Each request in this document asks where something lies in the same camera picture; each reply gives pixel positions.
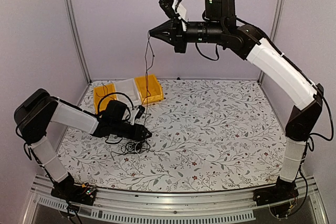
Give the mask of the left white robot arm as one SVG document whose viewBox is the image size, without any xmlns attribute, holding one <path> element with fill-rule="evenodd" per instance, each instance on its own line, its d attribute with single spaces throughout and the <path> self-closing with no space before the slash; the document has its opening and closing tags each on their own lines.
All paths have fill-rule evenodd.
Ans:
<svg viewBox="0 0 336 224">
<path fill-rule="evenodd" d="M 62 124 L 99 138 L 116 135 L 142 142 L 152 136 L 143 124 L 135 123 L 142 113 L 144 113 L 142 106 L 135 108 L 121 101 L 111 100 L 104 110 L 98 109 L 93 114 L 53 97 L 45 89 L 40 88 L 15 110 L 14 121 L 16 134 L 30 147 L 52 180 L 59 183 L 58 192 L 67 200 L 73 200 L 78 195 L 78 188 L 66 180 L 72 176 L 65 169 L 47 138 L 49 124 Z"/>
</svg>

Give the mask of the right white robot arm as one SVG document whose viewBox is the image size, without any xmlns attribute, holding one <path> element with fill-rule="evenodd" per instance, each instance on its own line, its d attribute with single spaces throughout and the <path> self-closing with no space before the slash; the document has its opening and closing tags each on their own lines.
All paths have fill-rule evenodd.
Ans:
<svg viewBox="0 0 336 224">
<path fill-rule="evenodd" d="M 242 60 L 250 62 L 270 77 L 294 103 L 285 127 L 287 145 L 282 169 L 271 196 L 284 200 L 295 186 L 300 164 L 309 139 L 323 106 L 323 87 L 313 83 L 295 66 L 260 28 L 236 16 L 235 0 L 205 0 L 203 21 L 191 22 L 186 18 L 182 0 L 159 0 L 159 6 L 168 21 L 151 29 L 151 37 L 174 47 L 176 53 L 185 53 L 188 43 L 215 44 L 230 49 Z"/>
</svg>

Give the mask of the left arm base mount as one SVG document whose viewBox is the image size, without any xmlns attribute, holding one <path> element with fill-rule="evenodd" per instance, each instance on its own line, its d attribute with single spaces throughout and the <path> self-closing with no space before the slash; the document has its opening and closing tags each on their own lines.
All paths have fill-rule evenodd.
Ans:
<svg viewBox="0 0 336 224">
<path fill-rule="evenodd" d="M 93 205 L 96 194 L 97 187 L 95 185 L 76 183 L 70 174 L 61 182 L 53 182 L 51 191 L 53 197 L 88 206 Z"/>
</svg>

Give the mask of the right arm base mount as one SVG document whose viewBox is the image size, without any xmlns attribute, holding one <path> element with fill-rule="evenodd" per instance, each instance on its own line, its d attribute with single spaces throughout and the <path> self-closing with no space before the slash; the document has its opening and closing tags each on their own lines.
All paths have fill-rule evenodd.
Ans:
<svg viewBox="0 0 336 224">
<path fill-rule="evenodd" d="M 271 214 L 276 218 L 287 218 L 298 201 L 298 190 L 295 182 L 286 182 L 277 178 L 274 186 L 256 189 L 253 192 L 253 201 L 257 206 L 271 205 Z"/>
</svg>

